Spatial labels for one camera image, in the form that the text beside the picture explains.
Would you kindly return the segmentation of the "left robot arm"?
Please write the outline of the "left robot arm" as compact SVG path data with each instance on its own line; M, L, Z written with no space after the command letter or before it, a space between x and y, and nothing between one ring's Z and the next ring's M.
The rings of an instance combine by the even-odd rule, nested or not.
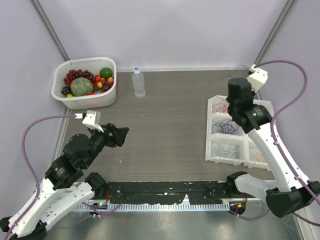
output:
M90 173L75 191L65 193L88 169L104 147L121 147L129 132L128 127L117 128L112 123L101 130L89 130L91 136L74 135L45 172L36 193L13 216L4 217L0 228L10 240L42 240L49 228L71 209L89 199L102 199L109 190L108 183L97 172Z

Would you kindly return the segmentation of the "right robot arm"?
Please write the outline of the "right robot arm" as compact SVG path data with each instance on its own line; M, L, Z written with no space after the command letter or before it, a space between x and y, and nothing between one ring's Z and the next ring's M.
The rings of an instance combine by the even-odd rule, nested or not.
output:
M320 194L320 183L311 181L288 153L268 110L254 103L251 83L246 78L229 80L226 100L232 120L258 147L275 178L268 182L239 171L227 177L226 193L263 200L278 218L309 206Z

